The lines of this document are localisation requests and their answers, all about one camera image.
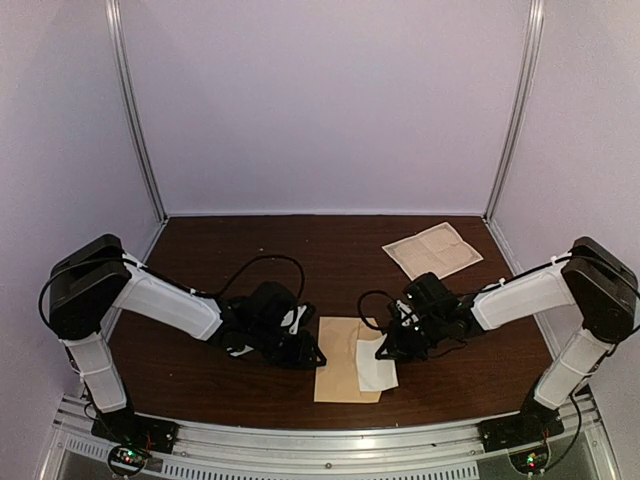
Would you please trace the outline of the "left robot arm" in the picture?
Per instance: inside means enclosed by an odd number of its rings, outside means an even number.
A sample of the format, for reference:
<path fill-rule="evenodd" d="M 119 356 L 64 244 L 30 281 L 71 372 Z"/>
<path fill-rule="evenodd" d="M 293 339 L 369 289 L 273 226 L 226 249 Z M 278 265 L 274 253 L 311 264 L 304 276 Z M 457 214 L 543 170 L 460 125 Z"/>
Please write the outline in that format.
<path fill-rule="evenodd" d="M 144 424 L 102 333 L 112 309 L 142 315 L 238 357 L 258 352 L 281 369 L 314 370 L 327 363 L 307 330 L 315 308 L 278 282 L 226 298 L 162 276 L 105 234 L 54 265 L 38 308 L 43 322 L 68 351 L 106 429 L 123 444 L 137 442 Z"/>

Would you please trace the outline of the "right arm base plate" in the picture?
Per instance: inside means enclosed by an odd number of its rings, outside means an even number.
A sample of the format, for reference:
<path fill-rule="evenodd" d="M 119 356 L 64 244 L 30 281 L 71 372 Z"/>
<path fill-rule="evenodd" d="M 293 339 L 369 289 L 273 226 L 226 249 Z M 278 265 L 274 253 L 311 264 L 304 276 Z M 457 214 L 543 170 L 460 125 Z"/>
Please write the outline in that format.
<path fill-rule="evenodd" d="M 516 414 L 484 420 L 478 430 L 484 450 L 493 452 L 542 442 L 547 436 L 562 434 L 564 425 L 557 410 L 534 405 L 522 407 Z"/>

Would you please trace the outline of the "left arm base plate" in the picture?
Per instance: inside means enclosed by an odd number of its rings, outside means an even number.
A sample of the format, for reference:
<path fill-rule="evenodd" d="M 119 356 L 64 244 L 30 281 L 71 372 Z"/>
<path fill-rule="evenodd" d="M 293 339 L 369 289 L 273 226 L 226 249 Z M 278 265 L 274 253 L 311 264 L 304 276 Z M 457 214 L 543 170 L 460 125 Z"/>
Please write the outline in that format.
<path fill-rule="evenodd" d="M 171 454 L 178 430 L 179 425 L 173 421 L 146 417 L 122 409 L 98 413 L 91 433 L 139 450 Z"/>

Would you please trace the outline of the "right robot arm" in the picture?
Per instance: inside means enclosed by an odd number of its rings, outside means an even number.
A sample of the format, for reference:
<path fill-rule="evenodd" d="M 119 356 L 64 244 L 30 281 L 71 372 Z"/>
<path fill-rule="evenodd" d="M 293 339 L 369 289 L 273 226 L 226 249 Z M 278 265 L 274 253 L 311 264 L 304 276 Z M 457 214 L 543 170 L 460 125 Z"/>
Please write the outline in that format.
<path fill-rule="evenodd" d="M 527 317 L 542 322 L 562 308 L 580 313 L 579 325 L 534 384 L 531 405 L 513 419 L 513 433 L 526 442 L 545 431 L 550 411 L 584 387 L 601 362 L 639 329 L 638 276 L 588 236 L 542 265 L 479 290 L 455 293 L 428 272 L 403 294 L 389 305 L 391 320 L 382 329 L 378 360 L 426 360 L 445 340 L 465 342 Z"/>

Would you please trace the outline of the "brown paper envelope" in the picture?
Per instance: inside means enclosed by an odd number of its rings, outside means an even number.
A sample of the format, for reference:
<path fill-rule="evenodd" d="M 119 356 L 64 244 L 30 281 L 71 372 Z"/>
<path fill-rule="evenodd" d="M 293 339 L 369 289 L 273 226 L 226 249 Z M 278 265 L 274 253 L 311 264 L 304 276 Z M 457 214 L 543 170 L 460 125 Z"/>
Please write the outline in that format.
<path fill-rule="evenodd" d="M 318 345 L 327 359 L 315 375 L 316 403 L 375 404 L 380 392 L 361 392 L 356 351 L 358 340 L 376 340 L 378 331 L 371 330 L 359 318 L 321 317 Z"/>

